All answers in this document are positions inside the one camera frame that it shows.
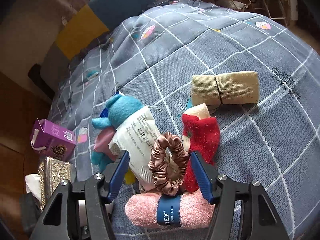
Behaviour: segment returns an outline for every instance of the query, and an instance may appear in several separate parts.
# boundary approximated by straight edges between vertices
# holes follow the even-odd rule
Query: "purple box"
[[[30,135],[31,147],[40,155],[67,161],[76,146],[72,131],[46,119],[36,120]]]

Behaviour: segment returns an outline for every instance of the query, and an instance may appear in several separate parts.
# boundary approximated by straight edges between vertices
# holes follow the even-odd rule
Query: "blue rubber tip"
[[[109,183],[109,193],[107,196],[108,201],[111,203],[117,196],[120,191],[124,175],[129,168],[129,153],[126,151],[121,158],[121,161],[116,168],[116,171],[113,173],[111,181]]]
[[[201,194],[204,199],[206,199],[209,203],[212,203],[214,198],[212,195],[212,185],[202,167],[196,153],[191,153],[191,167],[193,169],[193,173],[196,176],[196,180],[198,182],[199,188],[201,190]]]

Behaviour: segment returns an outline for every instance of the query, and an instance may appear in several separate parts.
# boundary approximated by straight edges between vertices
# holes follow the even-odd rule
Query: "bed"
[[[180,136],[192,75],[252,70],[259,74],[258,104],[223,105],[214,113],[221,133],[217,169],[237,181],[258,179],[290,239],[316,222],[320,57],[288,29],[265,16],[199,0],[160,0],[94,39],[85,54],[71,60],[48,117],[78,138],[69,161],[79,181],[98,172],[90,156],[100,131],[91,119],[116,91],[156,106],[151,112],[160,132]],[[204,238],[206,229],[133,226],[124,205],[138,188],[123,184],[115,200],[117,239]],[[230,239],[236,239],[240,207],[236,203]]]

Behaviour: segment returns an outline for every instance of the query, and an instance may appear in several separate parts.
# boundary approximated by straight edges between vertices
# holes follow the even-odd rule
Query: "barcode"
[[[72,141],[72,133],[67,132],[67,140]]]

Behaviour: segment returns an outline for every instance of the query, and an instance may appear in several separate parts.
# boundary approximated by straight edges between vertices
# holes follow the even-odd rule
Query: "pine cone picture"
[[[62,156],[66,153],[67,148],[64,145],[57,145],[56,147],[51,147],[52,152],[56,155],[56,159],[61,160]]]

